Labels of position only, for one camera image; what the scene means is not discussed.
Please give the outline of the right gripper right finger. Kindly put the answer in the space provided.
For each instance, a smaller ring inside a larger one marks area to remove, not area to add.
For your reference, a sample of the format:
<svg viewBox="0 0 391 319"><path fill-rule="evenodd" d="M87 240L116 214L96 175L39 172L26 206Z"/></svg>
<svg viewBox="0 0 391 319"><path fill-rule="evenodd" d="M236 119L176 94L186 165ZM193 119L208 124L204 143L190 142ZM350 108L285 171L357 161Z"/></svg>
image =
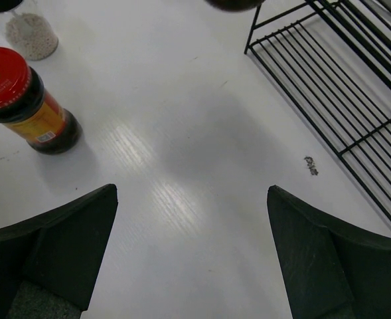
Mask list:
<svg viewBox="0 0 391 319"><path fill-rule="evenodd" d="M276 185L267 206L293 318L391 318L391 238Z"/></svg>

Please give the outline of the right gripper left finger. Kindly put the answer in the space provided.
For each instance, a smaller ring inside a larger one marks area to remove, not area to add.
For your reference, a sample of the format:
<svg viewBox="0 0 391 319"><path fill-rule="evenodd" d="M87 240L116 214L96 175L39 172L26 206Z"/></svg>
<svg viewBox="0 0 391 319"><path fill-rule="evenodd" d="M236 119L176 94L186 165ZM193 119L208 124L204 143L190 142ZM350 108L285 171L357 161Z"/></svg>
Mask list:
<svg viewBox="0 0 391 319"><path fill-rule="evenodd" d="M0 318L80 318L118 207L107 184L61 207L0 229Z"/></svg>

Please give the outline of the red lid chili jar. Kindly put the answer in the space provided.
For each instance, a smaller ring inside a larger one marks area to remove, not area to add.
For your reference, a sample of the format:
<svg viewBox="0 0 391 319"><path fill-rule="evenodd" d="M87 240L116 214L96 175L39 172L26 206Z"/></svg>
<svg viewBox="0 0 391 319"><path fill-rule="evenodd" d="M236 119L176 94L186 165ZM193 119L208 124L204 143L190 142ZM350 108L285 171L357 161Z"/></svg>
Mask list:
<svg viewBox="0 0 391 319"><path fill-rule="evenodd" d="M67 152L82 133L75 116L52 97L39 74L5 47L0 47L0 124L46 155Z"/></svg>

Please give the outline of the red lid sauce jar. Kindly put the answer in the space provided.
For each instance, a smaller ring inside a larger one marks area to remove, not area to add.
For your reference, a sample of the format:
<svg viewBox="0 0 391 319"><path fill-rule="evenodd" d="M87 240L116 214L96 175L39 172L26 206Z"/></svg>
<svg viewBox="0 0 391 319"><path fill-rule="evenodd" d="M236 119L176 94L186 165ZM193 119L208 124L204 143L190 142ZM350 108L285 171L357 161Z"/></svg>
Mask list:
<svg viewBox="0 0 391 319"><path fill-rule="evenodd" d="M228 13L239 13L252 10L264 0L205 0L211 7Z"/></svg>

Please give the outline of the black cap pellet bottle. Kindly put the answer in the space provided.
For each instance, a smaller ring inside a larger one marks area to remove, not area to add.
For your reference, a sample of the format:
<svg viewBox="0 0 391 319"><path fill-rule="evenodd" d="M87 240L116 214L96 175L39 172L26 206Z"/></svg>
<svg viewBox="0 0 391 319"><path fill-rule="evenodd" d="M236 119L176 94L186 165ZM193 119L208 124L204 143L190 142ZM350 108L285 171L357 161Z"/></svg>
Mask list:
<svg viewBox="0 0 391 319"><path fill-rule="evenodd" d="M36 1L0 0L0 33L27 60L49 57L59 40Z"/></svg>

